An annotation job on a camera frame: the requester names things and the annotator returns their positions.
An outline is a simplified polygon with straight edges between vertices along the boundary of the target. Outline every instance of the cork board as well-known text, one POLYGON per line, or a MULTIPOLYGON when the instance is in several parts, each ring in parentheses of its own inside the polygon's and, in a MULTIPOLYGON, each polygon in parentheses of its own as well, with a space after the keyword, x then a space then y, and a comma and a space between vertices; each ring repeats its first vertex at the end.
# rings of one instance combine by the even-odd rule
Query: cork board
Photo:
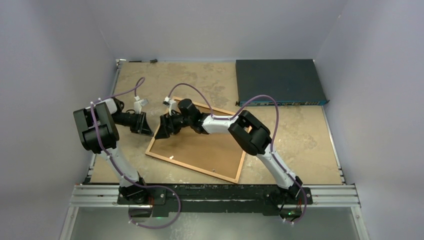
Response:
MULTIPOLYGON (((173 97, 177 103, 180 97, 173 97)), ((210 113, 207 105, 193 102, 203 113, 210 113)), ((234 112, 213 107, 215 115, 230 116, 234 112)), ((238 183, 246 152, 225 133, 198 134, 190 127, 166 139, 152 137, 146 155, 176 164, 231 183, 238 183)))

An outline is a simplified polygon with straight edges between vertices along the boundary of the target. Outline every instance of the black mounting plate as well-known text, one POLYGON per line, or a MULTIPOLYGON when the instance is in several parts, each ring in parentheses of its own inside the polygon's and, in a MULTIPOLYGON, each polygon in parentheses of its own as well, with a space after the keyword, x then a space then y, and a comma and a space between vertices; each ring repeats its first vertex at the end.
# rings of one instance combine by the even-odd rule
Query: black mounting plate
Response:
MULTIPOLYGON (((299 192, 296 199, 290 199, 281 193, 281 189, 274 184, 163 184, 151 183, 147 185, 161 185, 174 190, 181 200, 182 213, 261 213, 264 216, 278 216, 277 205, 296 205, 303 194, 299 192)), ((303 188, 307 203, 312 204, 311 189, 303 188)), ((154 211, 152 217, 168 217, 169 213, 176 212, 178 201, 173 193, 165 188, 149 188, 154 197, 154 211)), ((118 200, 118 204, 137 205, 126 200, 118 200)))

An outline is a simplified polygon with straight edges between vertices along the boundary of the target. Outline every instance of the wooden board border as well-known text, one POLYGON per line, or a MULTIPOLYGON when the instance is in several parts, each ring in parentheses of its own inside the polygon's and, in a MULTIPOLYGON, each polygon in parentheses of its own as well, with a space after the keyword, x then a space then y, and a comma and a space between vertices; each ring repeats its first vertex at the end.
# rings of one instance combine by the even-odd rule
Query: wooden board border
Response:
MULTIPOLYGON (((183 98, 176 97, 176 96, 173 96, 172 99, 177 100, 177 101, 183 100, 183 98)), ((206 104, 202 104, 202 103, 198 103, 198 102, 193 102, 193 104, 196 105, 196 106, 199 106, 199 107, 206 108, 206 109, 209 108, 209 106, 206 105, 206 104)), ((217 107, 212 107, 212 109, 214 111, 221 112, 221 113, 228 114, 228 115, 236 114, 235 112, 227 111, 227 110, 220 109, 220 108, 217 108, 217 107)), ((158 130, 159 130, 159 126, 157 126, 156 131, 154 131, 154 136, 156 135, 158 130)), ((243 163, 244 163, 245 157, 246 157, 245 151, 243 151, 241 153, 240 163, 238 164, 237 174, 235 175, 235 178, 231 178, 231 177, 228 177, 228 176, 224 176, 224 175, 215 173, 213 171, 208 171, 208 170, 205 170, 203 168, 196 167, 196 166, 193 166, 193 165, 190 165, 190 164, 187 164, 187 163, 184 163, 184 162, 180 162, 180 161, 177 161, 177 160, 174 160, 174 159, 170 159, 169 157, 165 157, 165 156, 159 155, 157 153, 151 152, 151 149, 152 149, 154 143, 155 143, 155 138, 152 137, 144 154, 151 156, 151 157, 154 157, 154 158, 157 158, 157 159, 160 159, 160 160, 163 160, 163 161, 166 161, 168 163, 172 163, 172 164, 175 164, 175 165, 187 168, 187 169, 194 170, 194 171, 202 173, 202 174, 206 174, 206 175, 218 178, 218 179, 228 181, 230 183, 237 184, 239 182, 240 174, 242 173, 243 163)))

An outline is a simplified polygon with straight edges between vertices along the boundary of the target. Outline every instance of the white wall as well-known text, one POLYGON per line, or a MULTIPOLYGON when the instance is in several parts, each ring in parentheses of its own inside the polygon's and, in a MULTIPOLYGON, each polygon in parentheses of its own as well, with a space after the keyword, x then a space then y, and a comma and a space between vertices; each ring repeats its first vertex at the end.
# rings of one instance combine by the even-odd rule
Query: white wall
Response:
POLYGON ((350 0, 315 61, 372 239, 424 236, 424 2, 350 0))
POLYGON ((90 153, 73 111, 105 96, 114 58, 84 0, 0 2, 0 239, 58 239, 90 153))
POLYGON ((311 59, 347 0, 88 0, 114 57, 311 59))

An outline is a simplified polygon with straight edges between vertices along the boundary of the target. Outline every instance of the tabletop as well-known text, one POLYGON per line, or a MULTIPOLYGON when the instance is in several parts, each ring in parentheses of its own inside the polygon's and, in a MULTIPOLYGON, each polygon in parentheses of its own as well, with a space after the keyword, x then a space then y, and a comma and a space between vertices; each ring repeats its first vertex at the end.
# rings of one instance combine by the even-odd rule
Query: tabletop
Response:
MULTIPOLYGON (((140 77, 145 82, 137 94, 149 103, 143 107, 147 122, 154 131, 159 116, 167 107, 162 104, 171 88, 188 83, 198 88, 213 107, 236 112, 238 101, 235 62, 125 62, 122 65, 115 93, 132 89, 140 77)), ((200 95, 187 86, 177 87, 175 97, 190 98, 204 103, 200 95)), ((134 94, 117 97, 131 109, 134 94)), ((271 131, 276 124, 273 106, 246 107, 271 131)), ((304 184, 342 184, 326 119, 321 106, 280 106, 279 123, 274 148, 284 162, 304 184)), ((150 136, 131 133, 128 127, 117 125, 119 146, 128 161, 137 168, 147 183, 228 184, 228 182, 145 155, 150 136)), ((112 169, 100 156, 96 156, 91 183, 118 183, 112 169)), ((274 178, 255 156, 246 155, 239 184, 274 184, 274 178)))

